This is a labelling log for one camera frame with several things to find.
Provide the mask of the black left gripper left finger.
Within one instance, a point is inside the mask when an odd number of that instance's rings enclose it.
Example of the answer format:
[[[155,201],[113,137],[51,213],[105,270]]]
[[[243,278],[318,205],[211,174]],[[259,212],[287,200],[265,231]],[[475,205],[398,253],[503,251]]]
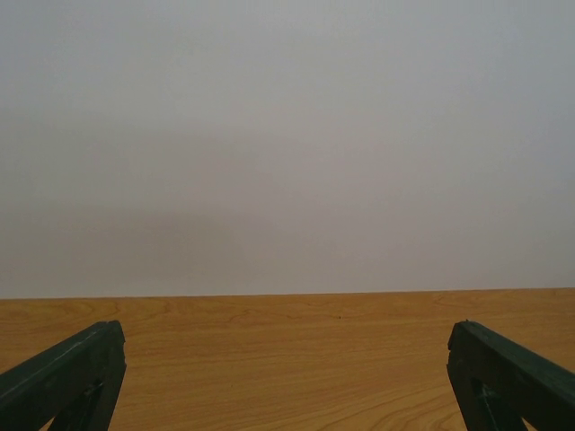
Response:
[[[1,374],[3,430],[107,430],[127,369],[119,321],[99,321]]]

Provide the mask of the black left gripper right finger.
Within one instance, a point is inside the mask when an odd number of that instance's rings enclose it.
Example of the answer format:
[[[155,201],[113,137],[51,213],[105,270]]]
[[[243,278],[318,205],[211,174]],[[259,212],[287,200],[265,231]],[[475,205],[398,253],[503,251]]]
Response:
[[[447,374],[468,430],[572,430],[574,373],[476,321],[456,323]]]

